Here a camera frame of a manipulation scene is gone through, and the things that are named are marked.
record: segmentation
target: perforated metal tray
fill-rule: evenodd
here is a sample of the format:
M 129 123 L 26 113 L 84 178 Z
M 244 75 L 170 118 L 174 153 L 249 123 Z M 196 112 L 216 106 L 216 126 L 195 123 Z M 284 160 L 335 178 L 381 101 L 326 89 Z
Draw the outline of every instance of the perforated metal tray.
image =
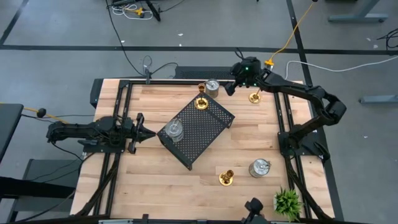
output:
M 207 109 L 195 108 L 195 99 L 203 95 L 209 102 Z M 174 118 L 182 120 L 183 139 L 173 142 L 163 127 L 158 133 L 162 144 L 189 170 L 192 164 L 225 128 L 232 124 L 233 116 L 206 93 L 200 93 Z

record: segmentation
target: wooden plank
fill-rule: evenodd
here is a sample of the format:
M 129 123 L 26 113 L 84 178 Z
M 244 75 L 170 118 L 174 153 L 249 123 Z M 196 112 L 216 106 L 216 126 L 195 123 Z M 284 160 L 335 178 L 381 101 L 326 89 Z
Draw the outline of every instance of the wooden plank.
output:
M 113 113 L 118 82 L 104 80 L 95 119 Z M 238 88 L 233 96 L 219 92 L 215 100 L 236 118 L 232 127 L 225 129 L 193 163 L 191 171 L 157 137 L 138 144 L 135 155 L 125 152 L 120 161 L 111 217 L 141 218 L 148 213 L 150 218 L 160 219 L 240 220 L 248 215 L 245 202 L 257 197 L 264 204 L 262 212 L 268 220 L 285 220 L 273 211 L 272 201 L 280 187 L 288 187 L 276 136 L 279 127 L 274 97 L 261 93 L 262 101 L 254 105 L 248 96 L 255 91 L 255 88 Z M 143 113 L 145 127 L 157 132 L 197 93 L 196 85 L 134 85 L 128 116 L 134 119 Z M 296 123 L 310 119 L 305 100 L 290 96 L 290 102 Z M 267 159 L 272 166 L 266 177 L 255 179 L 249 175 L 248 167 L 258 158 Z M 83 164 L 71 213 L 79 211 L 97 188 L 102 161 L 103 154 L 96 154 Z M 325 212 L 333 215 L 321 161 L 306 156 L 302 162 L 308 190 Z M 218 176 L 228 169 L 234 171 L 234 181 L 231 186 L 223 187 Z

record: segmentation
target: silver can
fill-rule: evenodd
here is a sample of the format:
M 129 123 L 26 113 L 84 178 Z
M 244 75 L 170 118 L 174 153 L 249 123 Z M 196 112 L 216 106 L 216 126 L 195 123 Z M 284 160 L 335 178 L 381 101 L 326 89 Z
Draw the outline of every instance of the silver can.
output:
M 211 78 L 207 80 L 205 84 L 206 84 L 205 93 L 212 98 L 216 98 L 218 96 L 218 89 L 220 88 L 220 83 L 216 79 Z
M 269 172 L 269 168 L 271 163 L 266 161 L 265 159 L 256 159 L 249 166 L 249 173 L 255 178 L 262 177 Z
M 180 119 L 173 119 L 166 124 L 166 134 L 173 140 L 173 142 L 179 142 L 184 137 L 182 128 L 182 121 Z

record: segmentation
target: potted plant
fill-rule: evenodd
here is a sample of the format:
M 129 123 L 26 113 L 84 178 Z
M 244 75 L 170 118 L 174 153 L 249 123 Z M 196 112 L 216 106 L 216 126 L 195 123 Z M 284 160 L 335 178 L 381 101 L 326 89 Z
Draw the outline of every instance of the potted plant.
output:
M 302 203 L 299 202 L 299 196 L 295 190 L 282 190 L 274 196 L 275 212 L 286 216 L 289 222 L 297 220 L 300 215 Z

